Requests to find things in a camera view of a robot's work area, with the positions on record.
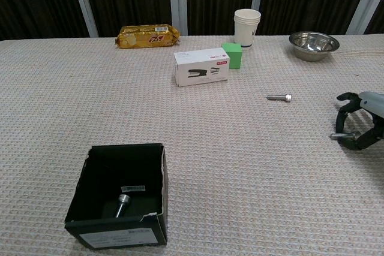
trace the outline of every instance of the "stack of paper cups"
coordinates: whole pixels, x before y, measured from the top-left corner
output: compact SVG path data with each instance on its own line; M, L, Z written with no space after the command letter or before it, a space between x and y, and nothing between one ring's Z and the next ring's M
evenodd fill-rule
M240 43L243 50L251 48L261 13L253 9L235 11L235 43Z

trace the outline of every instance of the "barcode sticker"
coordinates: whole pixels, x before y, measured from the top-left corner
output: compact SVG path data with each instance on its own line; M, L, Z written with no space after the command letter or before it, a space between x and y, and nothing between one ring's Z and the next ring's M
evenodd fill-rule
M137 228L80 234L93 248L158 243L151 228Z
M127 192L144 192L145 191L145 185L137 185L137 186L123 186L121 187L121 192L127 193Z
M155 31L156 31L156 32L159 32L159 31L168 31L168 27L155 27Z

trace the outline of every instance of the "yellow package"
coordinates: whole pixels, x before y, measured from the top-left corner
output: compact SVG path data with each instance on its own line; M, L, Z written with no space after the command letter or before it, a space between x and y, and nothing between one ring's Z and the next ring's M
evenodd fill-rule
M174 45L180 32L168 24L123 26L115 43L119 48L145 48Z

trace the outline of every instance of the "metal bolt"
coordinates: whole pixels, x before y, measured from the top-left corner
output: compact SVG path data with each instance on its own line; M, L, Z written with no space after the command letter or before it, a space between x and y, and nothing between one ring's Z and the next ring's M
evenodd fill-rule
M120 217L124 213L124 209L130 204L130 201L131 201L131 197L125 194L120 194L119 206L118 206L118 210L116 211L115 218Z
M359 138L361 135L361 133L359 131L352 131L351 133L332 133L330 135L330 138L335 140L335 139L339 139L339 138L349 138L349 139L352 139L352 140L356 140L357 138Z
M266 99L268 100L282 100L285 102L290 102L292 100L291 94L285 94L285 95L267 95Z

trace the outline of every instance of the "green block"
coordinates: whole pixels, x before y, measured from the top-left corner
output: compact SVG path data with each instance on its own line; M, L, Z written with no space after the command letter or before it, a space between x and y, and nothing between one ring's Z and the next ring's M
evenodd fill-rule
M239 43L223 43L221 47L230 58L229 69L239 69L242 55L241 45Z

